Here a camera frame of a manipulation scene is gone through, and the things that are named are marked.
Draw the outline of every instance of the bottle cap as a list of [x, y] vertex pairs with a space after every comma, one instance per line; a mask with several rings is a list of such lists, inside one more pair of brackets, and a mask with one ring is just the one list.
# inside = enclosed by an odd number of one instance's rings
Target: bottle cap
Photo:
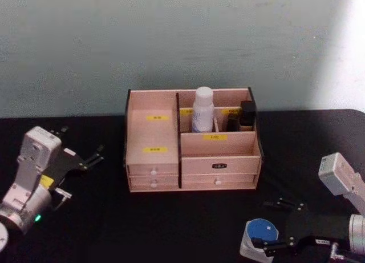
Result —
[[195, 93], [195, 103], [199, 106], [210, 106], [213, 103], [213, 90], [209, 87], [199, 87]]
[[274, 224], [266, 219], [254, 219], [247, 225], [249, 238], [261, 238], [264, 241], [278, 239], [278, 231]]

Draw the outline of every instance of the white drawer knob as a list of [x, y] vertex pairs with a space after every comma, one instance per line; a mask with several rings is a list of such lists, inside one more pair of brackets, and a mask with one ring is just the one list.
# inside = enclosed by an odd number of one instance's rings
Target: white drawer knob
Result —
[[156, 188], [156, 187], [157, 187], [157, 180], [152, 180], [151, 188]]

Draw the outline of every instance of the blue lid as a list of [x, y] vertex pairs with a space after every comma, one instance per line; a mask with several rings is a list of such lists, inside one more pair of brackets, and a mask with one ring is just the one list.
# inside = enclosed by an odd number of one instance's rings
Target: blue lid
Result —
[[274, 224], [266, 219], [254, 219], [247, 225], [249, 238], [261, 238], [266, 241], [278, 239], [278, 232]]

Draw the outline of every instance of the wooden desk organizer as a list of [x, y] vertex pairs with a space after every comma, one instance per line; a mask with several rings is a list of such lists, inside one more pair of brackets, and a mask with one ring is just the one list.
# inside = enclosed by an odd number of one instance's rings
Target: wooden desk organizer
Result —
[[225, 132], [250, 88], [214, 91], [212, 133], [191, 133], [196, 90], [129, 90], [124, 163], [131, 192], [256, 189], [263, 153], [257, 127]]

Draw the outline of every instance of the green led light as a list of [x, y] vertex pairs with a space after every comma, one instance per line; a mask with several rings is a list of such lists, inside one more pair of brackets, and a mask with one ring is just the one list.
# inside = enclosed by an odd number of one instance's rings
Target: green led light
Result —
[[41, 215], [37, 215], [37, 216], [35, 217], [34, 222], [38, 222], [38, 221], [40, 220], [40, 218], [41, 218], [41, 217], [42, 217]]

